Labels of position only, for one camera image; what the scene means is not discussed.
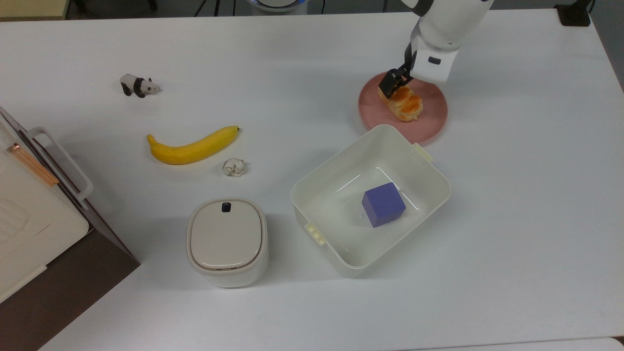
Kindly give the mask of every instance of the lid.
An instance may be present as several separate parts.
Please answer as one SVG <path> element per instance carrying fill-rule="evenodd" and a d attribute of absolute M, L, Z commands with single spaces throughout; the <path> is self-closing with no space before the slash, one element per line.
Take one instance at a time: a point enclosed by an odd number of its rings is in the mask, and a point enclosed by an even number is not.
<path fill-rule="evenodd" d="M 235 269 L 253 261 L 260 250 L 262 224 L 256 209 L 242 201 L 218 201 L 193 219 L 190 251 L 208 269 Z"/>

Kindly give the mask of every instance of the bread roll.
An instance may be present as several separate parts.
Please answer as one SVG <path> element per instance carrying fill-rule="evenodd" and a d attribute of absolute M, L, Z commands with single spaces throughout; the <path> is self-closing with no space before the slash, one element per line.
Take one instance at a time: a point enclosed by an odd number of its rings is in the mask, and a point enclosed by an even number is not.
<path fill-rule="evenodd" d="M 386 98 L 381 89 L 377 89 L 377 93 L 392 114 L 403 122 L 415 120 L 422 112 L 421 97 L 414 95 L 414 91 L 408 86 L 402 86 L 397 89 L 390 99 Z"/>

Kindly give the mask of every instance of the container handle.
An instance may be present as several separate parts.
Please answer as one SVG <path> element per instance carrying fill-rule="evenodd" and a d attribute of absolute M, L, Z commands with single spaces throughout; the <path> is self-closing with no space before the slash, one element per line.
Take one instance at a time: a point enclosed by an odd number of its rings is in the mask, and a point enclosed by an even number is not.
<path fill-rule="evenodd" d="M 65 151 L 65 149 L 59 144 L 59 142 L 56 141 L 56 139 L 54 139 L 48 132 L 47 130 L 45 130 L 45 128 L 43 127 L 35 127 L 33 129 L 31 129 L 30 131 L 26 132 L 26 136 L 28 136 L 28 138 L 30 139 L 34 139 L 35 137 L 37 137 L 39 134 L 45 134 L 50 141 L 52 141 L 52 143 L 54 144 L 54 146 L 56 146 L 58 148 L 58 150 L 61 152 L 61 154 L 63 154 L 63 156 L 65 156 L 67 158 L 67 161 L 69 162 L 69 164 L 76 170 L 76 172 L 78 173 L 78 175 L 82 178 L 82 180 L 85 182 L 86 186 L 85 188 L 78 192 L 77 194 L 74 192 L 74 190 L 72 189 L 72 187 L 67 187 L 69 189 L 69 191 L 72 193 L 72 195 L 80 202 L 82 203 L 82 201 L 84 199 L 87 198 L 87 196 L 89 196 L 89 194 L 91 194 L 91 192 L 93 191 L 93 183 L 91 182 L 91 180 L 89 178 L 87 178 L 87 175 L 84 174 L 84 172 L 82 171 L 82 169 L 80 169 L 80 167 L 78 167 L 78 165 L 76 164 L 76 162 L 71 158 L 71 156 L 67 153 L 67 151 Z"/>
<path fill-rule="evenodd" d="M 306 230 L 312 236 L 312 239 L 316 241 L 317 244 L 323 245 L 327 242 L 325 237 L 318 231 L 318 229 L 312 223 L 306 224 Z"/>
<path fill-rule="evenodd" d="M 423 148 L 421 148 L 420 145 L 418 145 L 418 143 L 413 143 L 414 148 L 416 149 L 416 151 L 418 151 L 418 153 L 423 156 L 425 158 L 425 160 L 427 160 L 427 162 L 431 162 L 433 161 L 433 157 L 431 157 L 427 151 L 425 151 Z"/>

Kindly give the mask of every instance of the white box with lid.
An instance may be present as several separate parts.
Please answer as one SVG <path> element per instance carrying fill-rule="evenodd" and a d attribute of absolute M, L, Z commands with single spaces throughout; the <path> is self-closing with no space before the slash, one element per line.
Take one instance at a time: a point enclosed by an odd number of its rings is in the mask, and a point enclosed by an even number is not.
<path fill-rule="evenodd" d="M 210 200 L 188 221 L 188 261 L 219 287 L 254 283 L 266 269 L 267 253 L 265 215 L 252 201 Z"/>

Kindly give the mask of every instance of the black cable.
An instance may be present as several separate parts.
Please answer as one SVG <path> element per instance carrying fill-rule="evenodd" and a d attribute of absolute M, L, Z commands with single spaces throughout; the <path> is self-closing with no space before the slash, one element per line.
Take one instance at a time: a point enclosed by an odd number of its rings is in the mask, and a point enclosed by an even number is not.
<path fill-rule="evenodd" d="M 202 7 L 204 6 L 204 4 L 206 4 L 206 0 L 202 1 L 202 4 L 199 5 L 199 8 L 197 9 L 197 12 L 195 13 L 195 15 L 193 17 L 197 17 L 197 15 L 199 14 L 199 11 L 202 10 Z"/>
<path fill-rule="evenodd" d="M 215 5 L 215 14 L 212 15 L 213 17 L 219 16 L 219 5 L 221 5 L 221 0 L 217 0 L 217 5 Z"/>

